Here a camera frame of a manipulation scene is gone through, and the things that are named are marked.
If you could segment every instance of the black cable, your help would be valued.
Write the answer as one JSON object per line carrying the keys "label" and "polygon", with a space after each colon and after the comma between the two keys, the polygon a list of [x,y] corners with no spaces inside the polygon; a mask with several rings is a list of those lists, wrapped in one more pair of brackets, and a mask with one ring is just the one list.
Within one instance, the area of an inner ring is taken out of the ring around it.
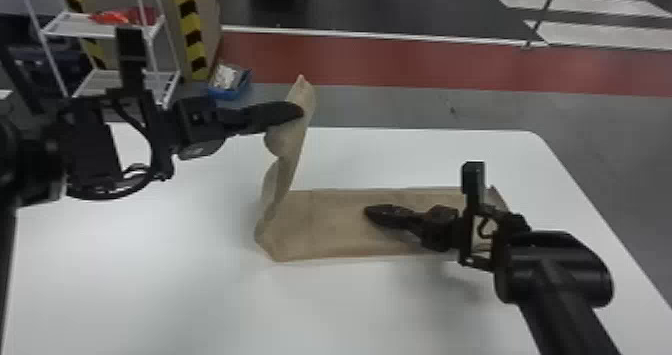
{"label": "black cable", "polygon": [[480,236],[481,239],[492,239],[492,234],[486,234],[483,232],[485,226],[488,225],[488,222],[490,222],[490,219],[488,217],[484,217],[483,220],[481,220],[481,223],[478,224],[478,227],[476,227],[476,232],[478,232],[478,236]]}
{"label": "black cable", "polygon": [[136,193],[140,191],[141,189],[145,188],[149,183],[151,183],[154,180],[154,175],[157,172],[157,167],[156,167],[156,149],[157,145],[156,143],[151,139],[149,134],[147,133],[145,127],[135,118],[133,118],[131,115],[126,112],[126,110],[119,104],[118,101],[113,101],[112,102],[112,109],[121,117],[124,121],[126,121],[129,125],[131,125],[135,130],[137,130],[142,136],[147,140],[147,143],[149,143],[149,148],[151,150],[151,161],[149,167],[147,167],[146,172],[143,175],[142,180],[140,180],[137,184],[133,185],[130,188],[121,190],[121,191],[116,191],[116,192],[96,192],[96,191],[77,191],[72,188],[68,188],[66,194],[70,197],[77,198],[80,200],[87,200],[87,201],[106,201],[106,200],[116,200],[119,198],[123,198],[126,196],[129,196],[133,193]]}

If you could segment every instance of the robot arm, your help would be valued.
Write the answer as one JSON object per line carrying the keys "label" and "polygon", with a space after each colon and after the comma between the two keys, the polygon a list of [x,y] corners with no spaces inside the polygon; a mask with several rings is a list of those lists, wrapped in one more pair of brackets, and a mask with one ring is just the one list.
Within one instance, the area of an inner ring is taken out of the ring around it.
{"label": "robot arm", "polygon": [[[181,160],[208,156],[229,137],[262,133],[303,116],[301,107],[289,102],[234,110],[217,108],[209,97],[186,98],[170,110],[160,109],[144,87],[142,32],[118,28],[117,42],[122,87],[71,99],[54,119],[30,132],[0,118],[0,348],[17,209],[58,200],[64,191],[82,200],[126,197],[152,181],[170,179],[173,155]],[[141,119],[128,113],[132,106],[139,109]],[[146,139],[149,165],[122,168],[112,131],[103,119],[105,107]]]}

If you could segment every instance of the beige cloth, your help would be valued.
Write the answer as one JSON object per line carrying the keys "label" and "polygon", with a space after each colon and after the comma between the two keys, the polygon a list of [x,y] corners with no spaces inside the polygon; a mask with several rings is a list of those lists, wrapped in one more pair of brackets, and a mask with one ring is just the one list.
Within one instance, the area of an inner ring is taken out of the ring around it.
{"label": "beige cloth", "polygon": [[[415,237],[405,231],[383,229],[364,215],[369,205],[395,204],[426,211],[436,204],[462,210],[464,196],[459,188],[311,190],[289,191],[308,123],[315,109],[315,92],[300,76],[287,101],[301,106],[302,119],[270,128],[264,141],[278,157],[264,177],[262,215],[255,239],[275,261],[296,261],[328,257],[423,254]],[[486,202],[506,206],[494,188]],[[493,225],[486,227],[492,231]],[[474,249],[487,248],[475,236]]]}

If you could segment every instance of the yellow black striped pole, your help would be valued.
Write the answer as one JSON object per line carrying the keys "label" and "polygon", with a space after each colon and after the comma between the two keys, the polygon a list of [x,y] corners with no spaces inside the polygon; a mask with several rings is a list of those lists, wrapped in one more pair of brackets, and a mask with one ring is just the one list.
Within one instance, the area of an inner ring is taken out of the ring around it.
{"label": "yellow black striped pole", "polygon": [[[65,0],[65,2],[68,4],[70,11],[84,13],[82,0]],[[83,38],[80,40],[82,43],[82,49],[84,49],[84,52],[86,52],[86,54],[91,57],[95,67],[98,69],[106,69],[105,55],[103,53],[103,49],[100,47],[100,44],[98,44],[98,41],[91,38]]]}
{"label": "yellow black striped pole", "polygon": [[196,0],[175,0],[180,17],[180,28],[187,48],[187,60],[191,67],[191,78],[208,78],[208,59],[201,33],[201,17],[198,15]]}

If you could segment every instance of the table surface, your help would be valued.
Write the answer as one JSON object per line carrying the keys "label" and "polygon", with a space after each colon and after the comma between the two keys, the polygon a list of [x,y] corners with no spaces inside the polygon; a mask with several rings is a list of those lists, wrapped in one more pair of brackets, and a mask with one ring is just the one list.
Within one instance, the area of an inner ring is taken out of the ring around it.
{"label": "table surface", "polygon": [[[113,129],[124,165],[147,161]],[[441,257],[271,262],[252,232],[272,160],[237,138],[126,199],[21,210],[5,354],[537,353],[492,277]],[[598,316],[623,354],[672,348],[672,310],[532,133],[311,128],[293,188],[457,186],[466,160],[604,259],[616,294]]]}

